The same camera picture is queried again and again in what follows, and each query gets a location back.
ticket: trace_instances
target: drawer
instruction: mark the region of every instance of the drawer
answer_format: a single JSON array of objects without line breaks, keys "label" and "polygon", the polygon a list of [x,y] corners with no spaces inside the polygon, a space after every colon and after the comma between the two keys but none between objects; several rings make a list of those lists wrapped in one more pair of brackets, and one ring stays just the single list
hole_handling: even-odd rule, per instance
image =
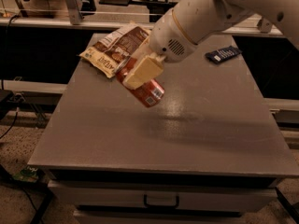
[{"label": "drawer", "polygon": [[80,224],[245,224],[238,217],[195,217],[165,214],[118,213],[101,211],[75,211]]},{"label": "drawer", "polygon": [[277,197],[274,189],[166,187],[69,181],[50,181],[49,188],[60,201],[74,205],[166,207],[220,212],[255,212]]}]

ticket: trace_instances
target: black handle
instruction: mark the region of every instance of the black handle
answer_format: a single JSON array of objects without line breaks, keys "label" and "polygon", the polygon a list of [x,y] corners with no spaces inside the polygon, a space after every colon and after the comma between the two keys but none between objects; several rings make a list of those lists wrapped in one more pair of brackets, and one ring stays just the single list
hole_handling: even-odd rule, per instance
[{"label": "black handle", "polygon": [[176,209],[179,206],[179,196],[176,196],[176,203],[174,205],[152,205],[148,203],[148,195],[143,196],[143,204],[147,208],[159,208],[159,209]]}]

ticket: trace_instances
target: gray tabletop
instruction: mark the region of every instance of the gray tabletop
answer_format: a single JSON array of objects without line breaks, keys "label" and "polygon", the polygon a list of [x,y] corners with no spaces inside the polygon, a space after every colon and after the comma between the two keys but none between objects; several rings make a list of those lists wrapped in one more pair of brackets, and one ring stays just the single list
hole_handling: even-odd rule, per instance
[{"label": "gray tabletop", "polygon": [[[103,35],[94,35],[91,44]],[[297,176],[298,166],[241,56],[221,65],[213,35],[165,65],[160,104],[146,108],[116,79],[80,61],[29,160],[44,169]]]}]

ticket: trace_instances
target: red can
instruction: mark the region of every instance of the red can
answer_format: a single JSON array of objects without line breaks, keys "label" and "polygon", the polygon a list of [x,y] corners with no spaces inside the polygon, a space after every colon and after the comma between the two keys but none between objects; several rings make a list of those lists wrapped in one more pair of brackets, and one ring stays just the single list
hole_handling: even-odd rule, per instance
[{"label": "red can", "polygon": [[[134,68],[135,62],[136,59],[131,57],[128,63],[116,74],[116,78],[121,84],[129,74],[130,70]],[[164,96],[164,88],[155,79],[143,84],[136,90],[126,89],[145,107],[153,107],[157,105]]]}]

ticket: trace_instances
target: desk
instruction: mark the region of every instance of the desk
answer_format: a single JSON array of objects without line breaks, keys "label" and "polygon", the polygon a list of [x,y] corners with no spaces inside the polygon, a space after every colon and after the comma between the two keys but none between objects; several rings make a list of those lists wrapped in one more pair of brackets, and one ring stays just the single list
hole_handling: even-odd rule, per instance
[{"label": "desk", "polygon": [[213,35],[166,64],[165,96],[150,109],[80,61],[29,165],[78,206],[80,223],[234,223],[261,209],[299,168],[243,58],[204,58],[232,44]]}]

